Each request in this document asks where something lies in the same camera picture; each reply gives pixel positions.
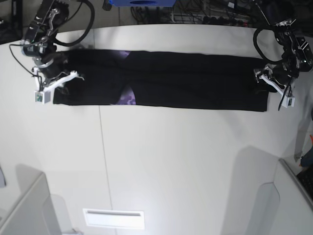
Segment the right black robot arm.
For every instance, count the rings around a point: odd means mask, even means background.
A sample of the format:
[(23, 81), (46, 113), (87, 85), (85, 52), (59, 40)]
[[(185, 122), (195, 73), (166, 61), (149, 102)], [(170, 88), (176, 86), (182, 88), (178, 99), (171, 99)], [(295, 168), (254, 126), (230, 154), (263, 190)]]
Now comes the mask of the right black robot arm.
[(71, 19), (69, 5), (62, 0), (44, 0), (22, 41), (9, 45), (20, 47), (23, 55), (33, 60), (35, 66), (27, 72), (35, 78), (39, 93), (49, 92), (80, 76), (78, 72), (66, 69), (68, 57), (63, 52), (57, 51), (57, 46), (72, 47), (80, 43), (92, 28), (95, 18), (94, 6), (88, 0), (79, 2), (90, 10), (89, 24), (79, 39), (71, 43), (56, 39), (59, 29)]

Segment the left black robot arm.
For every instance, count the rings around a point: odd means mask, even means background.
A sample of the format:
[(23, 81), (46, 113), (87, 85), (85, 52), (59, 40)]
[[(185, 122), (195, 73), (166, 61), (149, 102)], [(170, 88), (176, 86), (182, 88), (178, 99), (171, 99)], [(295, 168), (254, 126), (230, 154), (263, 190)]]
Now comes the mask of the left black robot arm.
[[(265, 83), (268, 79), (277, 90), (290, 89), (301, 72), (313, 69), (311, 48), (301, 30), (292, 26), (296, 21), (294, 6), (288, 0), (254, 0), (253, 3), (267, 23), (253, 34), (254, 47), (266, 62), (263, 69), (254, 70), (255, 79), (258, 83)], [(271, 30), (283, 47), (284, 53), (278, 61), (268, 59), (257, 43), (259, 33), (265, 29)]]

